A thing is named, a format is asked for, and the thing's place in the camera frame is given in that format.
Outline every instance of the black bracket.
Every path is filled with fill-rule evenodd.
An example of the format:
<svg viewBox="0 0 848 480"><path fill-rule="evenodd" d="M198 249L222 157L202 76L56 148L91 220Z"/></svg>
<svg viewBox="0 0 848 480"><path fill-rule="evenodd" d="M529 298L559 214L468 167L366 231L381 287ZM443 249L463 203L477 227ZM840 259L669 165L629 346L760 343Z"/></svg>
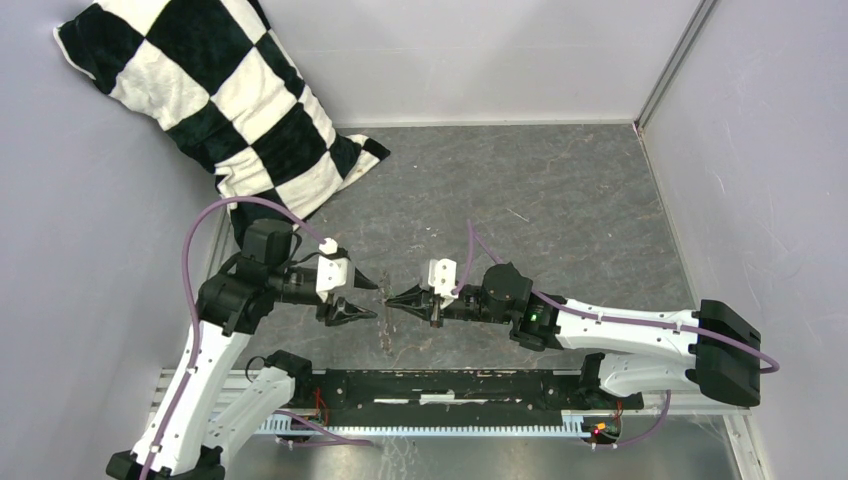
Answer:
<svg viewBox="0 0 848 480"><path fill-rule="evenodd" d="M200 458L193 469L172 476L170 469L163 468L158 472L149 472L145 480L224 480L221 452L221 447L200 447ZM137 463L137 455L131 450L112 455L106 465L106 475L118 480L138 480L141 465Z"/></svg>
<svg viewBox="0 0 848 480"><path fill-rule="evenodd" d="M696 312L699 326L760 350L760 332L725 303L702 300ZM701 393L719 402L740 407L760 404L760 361L723 342L698 335L694 350L695 369L686 377L697 383Z"/></svg>

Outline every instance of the gray marble floor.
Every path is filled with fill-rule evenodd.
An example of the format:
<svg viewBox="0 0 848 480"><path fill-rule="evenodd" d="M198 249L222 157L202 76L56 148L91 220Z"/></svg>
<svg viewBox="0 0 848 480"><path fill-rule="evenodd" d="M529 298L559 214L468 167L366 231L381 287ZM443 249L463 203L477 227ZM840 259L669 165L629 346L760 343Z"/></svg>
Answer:
<svg viewBox="0 0 848 480"><path fill-rule="evenodd" d="M385 292L417 282L429 258L464 262L466 219L548 292L635 309L691 307L665 212L629 125L368 130L392 156L332 198L311 223L346 247ZM302 252L314 250L306 242ZM491 265L480 251L471 280ZM508 327L398 311L380 292L349 296L380 318L328 328L314 308L281 305L237 366L277 349L317 368L579 368L583 352L534 353Z"/></svg>

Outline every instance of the checkered pillow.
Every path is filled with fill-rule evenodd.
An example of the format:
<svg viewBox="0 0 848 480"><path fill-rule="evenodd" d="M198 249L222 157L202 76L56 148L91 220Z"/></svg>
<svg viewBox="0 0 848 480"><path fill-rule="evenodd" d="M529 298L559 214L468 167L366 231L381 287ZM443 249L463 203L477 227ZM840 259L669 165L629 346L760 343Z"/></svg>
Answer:
<svg viewBox="0 0 848 480"><path fill-rule="evenodd" d="M216 175L224 197L255 195L300 217L389 155L336 134L257 0L100 0L55 31L100 91L156 119ZM236 238L275 212L241 205Z"/></svg>

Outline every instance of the white wall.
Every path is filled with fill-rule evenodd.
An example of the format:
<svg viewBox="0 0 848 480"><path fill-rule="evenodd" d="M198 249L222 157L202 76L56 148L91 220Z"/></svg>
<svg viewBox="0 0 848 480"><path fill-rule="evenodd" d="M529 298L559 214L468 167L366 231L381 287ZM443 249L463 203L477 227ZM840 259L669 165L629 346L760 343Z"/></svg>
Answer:
<svg viewBox="0 0 848 480"><path fill-rule="evenodd" d="M182 239L215 197L153 122L62 58L51 29L88 3L19 1L0 16L4 480L102 478L132 447L185 339Z"/></svg>
<svg viewBox="0 0 848 480"><path fill-rule="evenodd" d="M265 0L346 125L632 121L697 0Z"/></svg>
<svg viewBox="0 0 848 480"><path fill-rule="evenodd" d="M845 478L846 10L720 2L646 129L695 291L783 363L755 417L778 479Z"/></svg>

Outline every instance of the pillow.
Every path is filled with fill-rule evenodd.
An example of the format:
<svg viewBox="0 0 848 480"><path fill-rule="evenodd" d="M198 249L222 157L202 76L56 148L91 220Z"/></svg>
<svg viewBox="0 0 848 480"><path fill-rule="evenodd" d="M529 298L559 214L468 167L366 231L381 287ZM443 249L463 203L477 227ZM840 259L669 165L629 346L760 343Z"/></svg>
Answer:
<svg viewBox="0 0 848 480"><path fill-rule="evenodd" d="M99 0L54 36L101 92L214 173L222 197L304 218L389 155L336 133L257 0ZM284 219L252 204L230 216L239 243L254 220Z"/></svg>

